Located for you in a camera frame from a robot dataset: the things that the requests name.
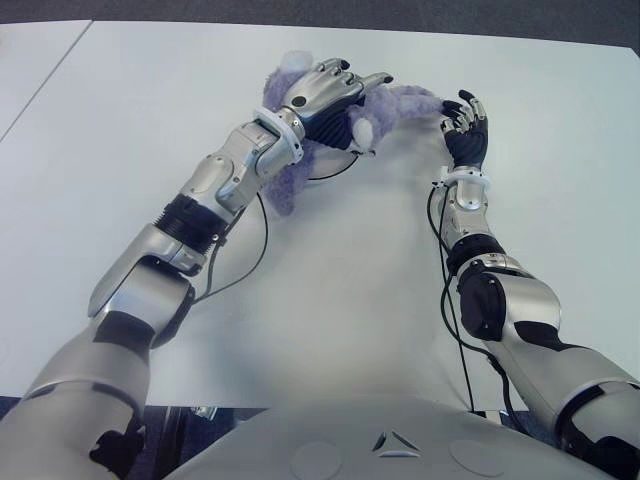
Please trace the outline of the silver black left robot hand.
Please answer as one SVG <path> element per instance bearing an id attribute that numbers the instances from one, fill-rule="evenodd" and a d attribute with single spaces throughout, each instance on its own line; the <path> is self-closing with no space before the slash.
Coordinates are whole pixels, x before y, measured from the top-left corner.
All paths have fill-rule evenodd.
<path id="1" fill-rule="evenodd" d="M 292 113 L 303 129 L 302 138 L 346 150 L 352 143 L 348 109 L 362 105 L 375 87 L 393 81 L 387 72 L 361 76 L 350 63 L 331 58 L 314 65 L 285 93 L 278 112 Z"/>

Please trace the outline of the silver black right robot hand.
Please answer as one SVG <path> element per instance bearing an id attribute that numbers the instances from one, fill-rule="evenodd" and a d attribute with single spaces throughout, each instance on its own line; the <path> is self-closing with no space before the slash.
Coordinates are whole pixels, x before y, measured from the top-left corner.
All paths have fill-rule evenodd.
<path id="1" fill-rule="evenodd" d="M 444 100 L 444 118 L 440 128 L 445 145 L 457 167 L 479 170 L 486 158 L 489 143 L 488 116 L 482 102 L 471 92 L 461 89 L 458 96 L 463 104 Z"/>

